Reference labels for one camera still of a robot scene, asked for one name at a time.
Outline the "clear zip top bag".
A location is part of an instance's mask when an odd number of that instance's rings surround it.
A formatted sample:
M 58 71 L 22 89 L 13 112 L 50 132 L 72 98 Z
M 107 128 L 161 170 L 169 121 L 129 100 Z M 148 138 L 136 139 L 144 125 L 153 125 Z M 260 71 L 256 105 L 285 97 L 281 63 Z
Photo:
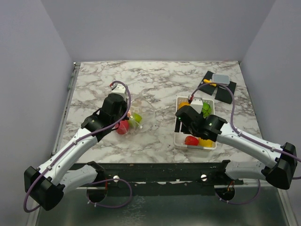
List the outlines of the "clear zip top bag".
M 139 133 L 147 132 L 152 129 L 155 124 L 155 108 L 154 106 L 143 96 L 143 94 L 135 95 L 134 99 L 131 101 L 131 107 L 128 111 L 131 114 L 137 113 L 141 115 L 142 120 L 137 123 L 133 120 L 132 116 L 128 117 L 129 130 L 125 135 L 120 135 L 116 132 L 119 124 L 117 124 L 114 129 L 115 132 L 120 136 L 133 136 Z

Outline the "orange yellow toy potato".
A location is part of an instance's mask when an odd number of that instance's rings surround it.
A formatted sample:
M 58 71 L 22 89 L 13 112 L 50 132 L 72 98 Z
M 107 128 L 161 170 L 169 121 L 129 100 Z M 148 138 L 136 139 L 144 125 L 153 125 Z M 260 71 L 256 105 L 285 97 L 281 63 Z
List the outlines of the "orange yellow toy potato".
M 186 106 L 186 105 L 190 105 L 189 102 L 181 102 L 178 106 L 178 109 L 182 108 L 183 106 Z

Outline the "dark green toy melon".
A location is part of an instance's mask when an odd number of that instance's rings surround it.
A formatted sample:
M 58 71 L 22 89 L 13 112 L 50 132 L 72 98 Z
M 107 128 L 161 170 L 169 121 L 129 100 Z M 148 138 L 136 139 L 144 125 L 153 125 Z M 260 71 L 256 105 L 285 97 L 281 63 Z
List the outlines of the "dark green toy melon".
M 203 117 L 206 118 L 212 113 L 212 108 L 208 103 L 203 103 L 201 112 L 203 114 Z

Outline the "small red toy fruit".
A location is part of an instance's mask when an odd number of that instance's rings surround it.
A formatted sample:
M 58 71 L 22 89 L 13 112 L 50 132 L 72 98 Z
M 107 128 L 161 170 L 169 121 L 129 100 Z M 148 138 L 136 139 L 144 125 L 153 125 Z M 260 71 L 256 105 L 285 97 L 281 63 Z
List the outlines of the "small red toy fruit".
M 193 136 L 187 136 L 184 141 L 185 145 L 198 146 L 199 140 Z

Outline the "red toy apple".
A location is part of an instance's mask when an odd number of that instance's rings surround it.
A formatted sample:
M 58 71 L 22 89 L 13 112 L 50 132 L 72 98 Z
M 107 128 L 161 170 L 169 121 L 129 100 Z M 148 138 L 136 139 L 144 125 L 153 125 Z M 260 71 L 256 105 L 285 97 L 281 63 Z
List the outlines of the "red toy apple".
M 125 135 L 129 130 L 129 123 L 128 121 L 121 121 L 116 132 L 120 135 Z

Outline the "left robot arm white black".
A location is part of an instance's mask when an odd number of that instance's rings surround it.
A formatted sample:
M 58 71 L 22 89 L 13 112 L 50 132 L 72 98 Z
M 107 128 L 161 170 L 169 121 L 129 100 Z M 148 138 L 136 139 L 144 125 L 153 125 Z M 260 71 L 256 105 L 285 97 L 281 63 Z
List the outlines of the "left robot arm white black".
M 23 209 L 31 213 L 39 208 L 53 209 L 63 196 L 80 186 L 107 183 L 104 168 L 91 161 L 77 170 L 70 168 L 90 148 L 111 133 L 114 127 L 127 119 L 131 106 L 131 94 L 111 92 L 102 107 L 88 116 L 72 139 L 46 162 L 24 172 L 26 192 Z

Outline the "light green toy apple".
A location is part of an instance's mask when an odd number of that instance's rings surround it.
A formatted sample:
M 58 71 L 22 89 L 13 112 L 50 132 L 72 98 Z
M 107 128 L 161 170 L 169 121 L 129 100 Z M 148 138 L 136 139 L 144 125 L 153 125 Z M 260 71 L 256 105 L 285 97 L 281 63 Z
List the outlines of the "light green toy apple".
M 133 113 L 133 114 L 132 114 L 132 118 L 133 118 L 133 120 L 134 120 L 135 122 L 137 122 L 137 123 L 140 123 L 141 120 L 142 120 L 141 115 L 139 115 L 139 114 L 137 114 L 137 113 Z

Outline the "yellow toy lemon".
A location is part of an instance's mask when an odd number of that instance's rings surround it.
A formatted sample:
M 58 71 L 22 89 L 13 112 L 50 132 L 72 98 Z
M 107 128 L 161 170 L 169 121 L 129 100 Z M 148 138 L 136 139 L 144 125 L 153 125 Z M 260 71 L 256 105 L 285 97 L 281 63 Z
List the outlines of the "yellow toy lemon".
M 213 141 L 210 139 L 198 139 L 198 144 L 202 147 L 212 147 L 213 146 Z

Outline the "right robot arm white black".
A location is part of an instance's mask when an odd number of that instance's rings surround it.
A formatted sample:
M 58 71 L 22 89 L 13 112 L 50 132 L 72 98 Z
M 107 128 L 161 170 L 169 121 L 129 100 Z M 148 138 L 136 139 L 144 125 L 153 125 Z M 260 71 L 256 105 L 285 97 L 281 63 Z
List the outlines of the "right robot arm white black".
M 286 142 L 279 145 L 254 137 L 237 130 L 219 116 L 204 118 L 202 113 L 188 105 L 177 110 L 175 116 L 193 136 L 232 146 L 257 159 L 257 162 L 228 163 L 216 172 L 219 183 L 250 178 L 265 180 L 279 189 L 290 188 L 297 167 L 296 147 L 293 144 Z

